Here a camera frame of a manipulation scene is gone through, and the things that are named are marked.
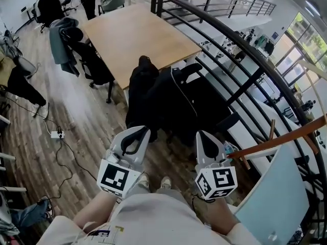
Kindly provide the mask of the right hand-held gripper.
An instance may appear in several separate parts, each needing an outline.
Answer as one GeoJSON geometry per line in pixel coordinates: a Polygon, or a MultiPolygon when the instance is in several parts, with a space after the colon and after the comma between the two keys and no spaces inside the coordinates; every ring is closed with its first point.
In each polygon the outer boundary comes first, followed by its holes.
{"type": "Polygon", "coordinates": [[[196,133],[197,177],[195,184],[204,200],[229,196],[238,186],[236,169],[225,159],[224,145],[212,134],[200,130],[196,133]],[[207,158],[220,160],[207,162],[207,158]]]}

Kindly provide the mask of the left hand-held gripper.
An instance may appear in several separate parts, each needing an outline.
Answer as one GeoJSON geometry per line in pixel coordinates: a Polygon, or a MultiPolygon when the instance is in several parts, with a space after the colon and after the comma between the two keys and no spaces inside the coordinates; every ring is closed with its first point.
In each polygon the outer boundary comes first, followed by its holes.
{"type": "Polygon", "coordinates": [[[144,172],[143,159],[150,136],[146,126],[136,126],[115,137],[98,172],[97,185],[102,191],[126,197],[144,172]]]}

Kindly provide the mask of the black swivel chair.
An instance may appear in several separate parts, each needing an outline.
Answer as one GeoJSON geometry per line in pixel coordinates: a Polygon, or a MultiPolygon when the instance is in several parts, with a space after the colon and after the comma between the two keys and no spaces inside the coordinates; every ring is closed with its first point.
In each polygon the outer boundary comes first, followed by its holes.
{"type": "Polygon", "coordinates": [[[186,146],[194,144],[199,130],[222,135],[239,120],[205,77],[188,81],[201,69],[194,63],[183,69],[163,70],[150,93],[159,128],[169,139],[177,137],[186,146]]]}

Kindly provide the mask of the black jacket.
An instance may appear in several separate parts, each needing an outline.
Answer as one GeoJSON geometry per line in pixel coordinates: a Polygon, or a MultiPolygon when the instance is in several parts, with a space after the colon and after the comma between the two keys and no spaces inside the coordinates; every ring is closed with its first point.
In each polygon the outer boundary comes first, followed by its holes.
{"type": "Polygon", "coordinates": [[[158,70],[149,57],[141,56],[130,77],[126,126],[146,126],[150,130],[150,142],[157,139],[158,130],[162,129],[184,145],[192,146],[198,114],[186,95],[186,81],[201,68],[194,63],[183,69],[158,70]]]}

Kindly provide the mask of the person's left forearm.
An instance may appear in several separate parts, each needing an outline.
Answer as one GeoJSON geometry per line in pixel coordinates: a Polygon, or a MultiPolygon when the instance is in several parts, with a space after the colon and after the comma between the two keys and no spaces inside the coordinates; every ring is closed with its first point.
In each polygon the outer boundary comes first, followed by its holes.
{"type": "Polygon", "coordinates": [[[106,223],[118,197],[100,191],[73,219],[73,222],[86,233],[106,223]]]}

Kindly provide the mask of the person's right forearm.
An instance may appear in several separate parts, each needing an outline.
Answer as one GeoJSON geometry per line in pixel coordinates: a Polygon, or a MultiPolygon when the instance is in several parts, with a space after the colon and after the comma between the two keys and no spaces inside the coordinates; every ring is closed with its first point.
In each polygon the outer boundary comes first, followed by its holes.
{"type": "Polygon", "coordinates": [[[222,235],[227,235],[240,222],[229,209],[225,198],[206,203],[206,218],[211,229],[222,235]]]}

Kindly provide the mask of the black headrest office chair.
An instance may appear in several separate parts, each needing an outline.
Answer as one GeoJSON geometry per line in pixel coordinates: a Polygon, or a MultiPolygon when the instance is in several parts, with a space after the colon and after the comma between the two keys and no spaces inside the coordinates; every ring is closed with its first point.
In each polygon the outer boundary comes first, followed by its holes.
{"type": "Polygon", "coordinates": [[[65,44],[81,57],[80,62],[85,77],[92,80],[89,86],[93,88],[95,85],[109,84],[106,103],[110,104],[114,77],[104,61],[97,55],[96,49],[85,42],[81,42],[84,35],[77,27],[63,28],[60,35],[65,44]]]}

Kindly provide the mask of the grey trash bin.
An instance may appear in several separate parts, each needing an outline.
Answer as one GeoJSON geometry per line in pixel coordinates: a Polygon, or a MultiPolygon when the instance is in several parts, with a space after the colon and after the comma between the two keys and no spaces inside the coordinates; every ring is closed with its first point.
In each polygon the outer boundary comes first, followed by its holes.
{"type": "Polygon", "coordinates": [[[226,158],[226,159],[231,159],[230,155],[234,152],[239,151],[239,149],[234,144],[232,144],[228,141],[224,141],[223,146],[224,146],[224,150],[225,150],[224,158],[226,158]]]}

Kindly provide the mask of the person's left shoe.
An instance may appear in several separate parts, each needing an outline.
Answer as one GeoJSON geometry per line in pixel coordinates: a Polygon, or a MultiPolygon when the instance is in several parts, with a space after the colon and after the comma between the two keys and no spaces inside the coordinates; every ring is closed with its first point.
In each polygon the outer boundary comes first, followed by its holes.
{"type": "Polygon", "coordinates": [[[145,187],[146,189],[149,189],[149,175],[147,173],[142,173],[138,183],[143,187],[145,187]]]}

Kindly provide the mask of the person's grey trousers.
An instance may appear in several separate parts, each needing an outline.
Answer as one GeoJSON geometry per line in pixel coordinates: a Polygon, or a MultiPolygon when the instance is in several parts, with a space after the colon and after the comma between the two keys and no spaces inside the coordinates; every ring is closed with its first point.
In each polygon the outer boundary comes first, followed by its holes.
{"type": "Polygon", "coordinates": [[[151,193],[148,182],[138,182],[132,190],[126,195],[125,199],[133,195],[141,196],[141,198],[172,198],[188,206],[187,201],[182,194],[175,189],[159,188],[155,193],[151,193]]]}

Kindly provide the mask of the wooden coat rack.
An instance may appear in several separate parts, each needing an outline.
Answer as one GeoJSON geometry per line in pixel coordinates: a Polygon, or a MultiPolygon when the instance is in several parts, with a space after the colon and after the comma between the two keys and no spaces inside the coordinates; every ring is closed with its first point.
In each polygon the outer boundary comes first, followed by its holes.
{"type": "Polygon", "coordinates": [[[320,118],[300,127],[299,129],[296,129],[294,131],[291,131],[287,134],[284,134],[280,137],[274,138],[272,140],[268,140],[266,142],[263,142],[259,145],[240,150],[238,152],[231,153],[227,155],[228,158],[231,159],[238,159],[240,157],[244,157],[253,153],[261,152],[267,149],[274,148],[278,145],[282,145],[284,143],[294,141],[298,138],[303,138],[306,143],[309,145],[309,147],[312,149],[312,152],[314,155],[318,155],[320,150],[316,146],[316,144],[309,138],[309,134],[313,133],[314,131],[318,130],[319,128],[327,125],[327,116],[323,115],[320,118]]]}

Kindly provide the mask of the black metal railing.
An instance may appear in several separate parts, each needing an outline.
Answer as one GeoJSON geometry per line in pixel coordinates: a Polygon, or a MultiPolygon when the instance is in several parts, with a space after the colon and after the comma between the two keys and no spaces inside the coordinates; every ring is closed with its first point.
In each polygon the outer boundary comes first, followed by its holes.
{"type": "MultiPolygon", "coordinates": [[[[172,2],[181,8],[186,9],[191,14],[194,14],[199,17],[200,20],[205,21],[207,24],[215,28],[217,31],[221,32],[224,36],[229,38],[232,42],[234,42],[243,52],[246,53],[247,56],[249,56],[255,64],[259,67],[254,74],[250,74],[240,63],[237,64],[237,66],[241,69],[241,71],[248,77],[247,81],[244,84],[239,84],[239,89],[231,94],[231,97],[226,101],[228,105],[231,105],[233,102],[238,101],[239,97],[242,94],[247,94],[247,90],[250,88],[251,85],[255,85],[261,93],[265,96],[266,100],[272,105],[273,109],[277,112],[278,116],[284,123],[285,127],[288,130],[288,133],[291,132],[291,128],[286,122],[285,117],[282,115],[282,113],[279,111],[273,100],[270,96],[262,89],[261,85],[258,84],[257,80],[259,77],[263,74],[266,74],[270,77],[272,82],[276,85],[276,87],[281,92],[282,96],[287,100],[288,104],[290,105],[291,109],[295,112],[295,115],[299,118],[299,122],[301,123],[301,127],[308,124],[305,121],[304,113],[300,109],[298,103],[296,102],[296,99],[294,98],[293,94],[291,93],[291,90],[286,86],[282,84],[281,78],[276,74],[272,68],[268,65],[268,63],[262,59],[262,57],[259,55],[259,53],[251,47],[247,42],[245,42],[242,38],[240,38],[232,29],[230,29],[228,26],[226,26],[221,21],[217,20],[212,15],[208,14],[207,12],[200,10],[198,7],[192,5],[191,3],[186,2],[185,0],[167,0],[168,2],[172,2]]],[[[156,14],[158,17],[161,17],[162,12],[166,12],[170,14],[173,18],[179,19],[182,23],[189,26],[191,29],[193,29],[195,32],[209,40],[215,47],[217,47],[219,50],[223,50],[223,47],[217,44],[212,38],[210,38],[206,33],[198,29],[197,27],[193,26],[186,20],[182,19],[180,16],[176,15],[172,11],[163,8],[164,0],[151,0],[151,12],[156,14]]],[[[318,143],[314,137],[314,134],[309,134],[309,138],[313,140],[313,142],[318,147],[318,143]]],[[[304,155],[301,155],[302,159],[302,165],[305,166],[305,168],[302,170],[302,172],[305,175],[305,181],[309,182],[313,187],[313,192],[320,191],[323,194],[323,200],[324,203],[324,217],[320,218],[317,217],[315,219],[312,219],[312,222],[314,223],[323,223],[324,227],[327,228],[327,174],[324,168],[324,162],[321,155],[321,151],[318,155],[314,155],[315,160],[318,166],[319,173],[313,174],[311,169],[309,168],[309,164],[305,159],[304,155]]]]}

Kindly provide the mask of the light blue board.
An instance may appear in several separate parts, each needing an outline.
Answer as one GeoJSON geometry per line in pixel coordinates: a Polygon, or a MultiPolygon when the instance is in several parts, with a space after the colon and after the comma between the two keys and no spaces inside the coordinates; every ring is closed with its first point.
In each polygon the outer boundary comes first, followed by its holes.
{"type": "Polygon", "coordinates": [[[305,184],[290,148],[283,144],[235,216],[261,245],[287,245],[308,208],[305,184]]]}

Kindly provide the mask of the person's white T-shirt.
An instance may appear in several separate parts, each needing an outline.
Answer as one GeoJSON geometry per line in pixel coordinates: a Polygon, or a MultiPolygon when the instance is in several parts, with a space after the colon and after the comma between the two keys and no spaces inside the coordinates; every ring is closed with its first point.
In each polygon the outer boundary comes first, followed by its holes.
{"type": "Polygon", "coordinates": [[[261,245],[238,223],[227,235],[205,226],[187,205],[172,198],[123,200],[110,221],[89,233],[56,217],[37,245],[261,245]]]}

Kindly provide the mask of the light wooden table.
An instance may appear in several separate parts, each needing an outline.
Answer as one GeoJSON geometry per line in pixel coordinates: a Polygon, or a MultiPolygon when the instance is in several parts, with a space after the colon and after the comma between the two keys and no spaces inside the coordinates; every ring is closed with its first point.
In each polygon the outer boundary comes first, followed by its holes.
{"type": "Polygon", "coordinates": [[[158,69],[190,64],[201,48],[143,4],[116,9],[87,21],[83,31],[129,99],[129,79],[140,56],[158,69]]]}

